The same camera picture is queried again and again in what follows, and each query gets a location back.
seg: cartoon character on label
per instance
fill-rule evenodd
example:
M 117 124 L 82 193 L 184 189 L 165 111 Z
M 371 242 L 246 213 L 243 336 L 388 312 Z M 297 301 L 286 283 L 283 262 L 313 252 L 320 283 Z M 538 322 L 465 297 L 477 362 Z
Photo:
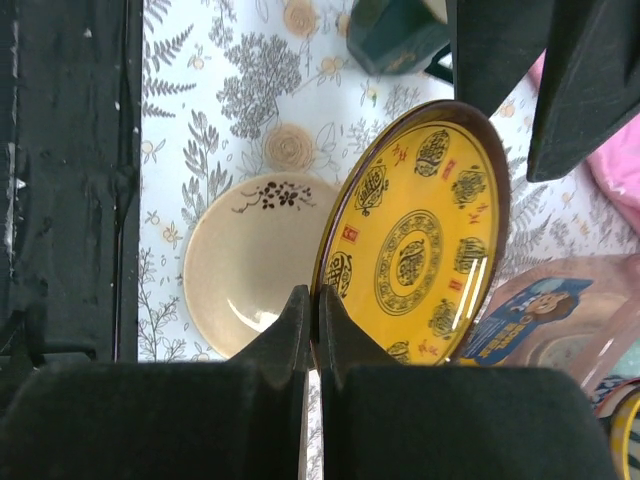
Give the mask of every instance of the cartoon character on label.
M 546 278 L 525 288 L 478 324 L 461 363 L 503 363 L 536 328 L 571 315 L 580 304 L 580 294 L 592 283 L 577 278 Z

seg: green mug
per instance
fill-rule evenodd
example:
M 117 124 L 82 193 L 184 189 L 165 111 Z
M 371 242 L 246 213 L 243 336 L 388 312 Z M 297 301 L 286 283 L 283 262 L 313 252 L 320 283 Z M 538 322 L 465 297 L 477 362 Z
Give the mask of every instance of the green mug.
M 370 75 L 425 71 L 453 84 L 445 0 L 356 0 L 347 48 Z

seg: tablecloth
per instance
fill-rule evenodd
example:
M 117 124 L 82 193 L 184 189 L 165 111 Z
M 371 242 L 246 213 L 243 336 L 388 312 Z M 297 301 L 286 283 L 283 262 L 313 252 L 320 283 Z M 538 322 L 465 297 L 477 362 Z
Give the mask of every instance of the tablecloth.
M 424 74 L 368 77 L 360 70 L 345 45 L 351 6 L 145 0 L 140 361 L 220 358 L 189 318 L 181 275 L 191 231 L 216 198 L 271 171 L 340 184 L 389 122 L 422 102 L 453 98 L 449 85 Z M 491 118 L 508 152 L 512 187 L 509 241 L 494 287 L 552 258 L 640 246 L 586 165 L 558 181 L 526 182 L 536 99 L 524 78 Z M 315 479 L 317 375 L 310 383 L 307 478 Z

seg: floral tablecloth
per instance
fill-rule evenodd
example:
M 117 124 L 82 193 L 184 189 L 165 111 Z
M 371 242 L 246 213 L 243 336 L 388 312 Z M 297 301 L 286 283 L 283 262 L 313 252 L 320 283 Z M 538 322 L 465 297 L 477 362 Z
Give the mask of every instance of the floral tablecloth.
M 351 6 L 145 0 L 140 361 L 220 358 L 189 318 L 181 276 L 191 231 L 218 196 L 270 171 L 303 171 L 339 184 L 385 125 L 419 103 L 453 97 L 450 86 L 423 74 L 366 76 L 345 46 Z M 586 165 L 558 181 L 526 182 L 536 98 L 525 78 L 492 117 L 508 151 L 513 191 L 496 286 L 551 258 L 639 247 Z M 310 383 L 307 477 L 320 478 L 316 375 Z

